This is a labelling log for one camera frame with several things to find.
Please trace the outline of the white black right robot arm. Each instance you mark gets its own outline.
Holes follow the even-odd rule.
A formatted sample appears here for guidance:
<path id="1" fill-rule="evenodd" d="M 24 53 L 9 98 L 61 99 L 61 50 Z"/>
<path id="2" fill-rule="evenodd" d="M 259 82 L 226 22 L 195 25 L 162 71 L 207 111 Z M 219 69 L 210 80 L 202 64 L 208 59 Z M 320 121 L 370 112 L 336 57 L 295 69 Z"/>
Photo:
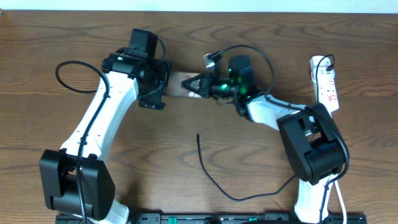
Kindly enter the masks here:
<path id="1" fill-rule="evenodd" d="M 348 149 L 327 108 L 321 103 L 288 103 L 260 90 L 245 55 L 232 57 L 229 76 L 221 78 L 219 59 L 206 55 L 210 72 L 182 81 L 182 88 L 203 98 L 231 98 L 240 116 L 277 130 L 299 179 L 294 213 L 302 223 L 323 223 L 328 217 L 329 189 L 349 167 Z"/>

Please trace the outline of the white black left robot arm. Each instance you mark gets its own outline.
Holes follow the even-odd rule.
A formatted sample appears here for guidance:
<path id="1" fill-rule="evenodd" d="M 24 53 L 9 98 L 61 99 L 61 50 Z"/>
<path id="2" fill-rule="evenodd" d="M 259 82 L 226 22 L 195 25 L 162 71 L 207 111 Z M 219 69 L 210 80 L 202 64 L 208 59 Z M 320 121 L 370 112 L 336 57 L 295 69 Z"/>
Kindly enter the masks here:
<path id="1" fill-rule="evenodd" d="M 95 96 L 72 135 L 59 150 L 45 150 L 39 161 L 47 208 L 77 223 L 128 223 L 127 206 L 115 198 L 107 160 L 113 139 L 129 107 L 162 110 L 163 89 L 172 63 L 152 56 L 117 51 L 95 72 Z"/>

